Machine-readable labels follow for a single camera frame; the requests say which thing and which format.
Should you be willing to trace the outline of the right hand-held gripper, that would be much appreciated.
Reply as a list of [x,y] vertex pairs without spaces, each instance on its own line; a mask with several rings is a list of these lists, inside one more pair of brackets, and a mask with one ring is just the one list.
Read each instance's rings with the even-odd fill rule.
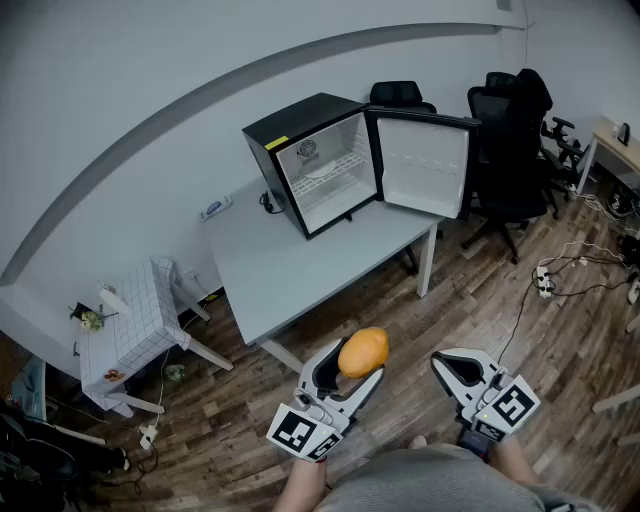
[[[447,394],[463,408],[463,425],[491,442],[510,438],[541,404],[521,375],[512,376],[505,367],[498,369],[482,350],[452,348],[434,352],[431,367]],[[488,380],[478,393],[478,383]]]

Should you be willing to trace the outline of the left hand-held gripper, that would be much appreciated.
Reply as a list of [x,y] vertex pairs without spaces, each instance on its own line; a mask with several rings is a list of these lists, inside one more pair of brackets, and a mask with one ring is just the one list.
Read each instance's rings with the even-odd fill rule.
[[380,366],[342,400],[329,396],[338,391],[338,359],[347,341],[344,337],[329,343],[303,365],[292,404],[280,404],[267,432],[269,441],[301,460],[323,461],[344,439],[355,414],[384,377],[384,367]]

